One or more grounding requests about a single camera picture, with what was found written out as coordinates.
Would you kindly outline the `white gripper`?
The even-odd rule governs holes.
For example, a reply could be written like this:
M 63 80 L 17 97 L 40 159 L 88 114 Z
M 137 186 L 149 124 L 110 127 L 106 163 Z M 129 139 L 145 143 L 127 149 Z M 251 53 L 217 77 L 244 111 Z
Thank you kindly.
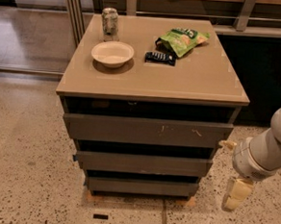
M 231 177 L 227 183 L 222 208 L 225 211 L 234 211 L 251 194 L 254 189 L 252 181 L 264 181 L 275 174 L 275 170 L 265 170 L 251 155 L 250 140 L 248 137 L 238 145 L 232 140 L 220 140 L 219 146 L 233 150 L 232 165 L 243 178 Z

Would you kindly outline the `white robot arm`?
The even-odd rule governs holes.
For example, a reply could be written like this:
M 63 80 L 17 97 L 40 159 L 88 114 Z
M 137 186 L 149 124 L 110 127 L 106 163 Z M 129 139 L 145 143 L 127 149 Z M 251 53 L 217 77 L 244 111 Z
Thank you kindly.
M 255 182 L 264 181 L 281 168 L 281 108 L 272 116 L 270 127 L 240 143 L 221 140 L 219 146 L 232 151 L 232 166 L 239 174 L 228 181 L 222 208 L 234 211 L 248 197 Z

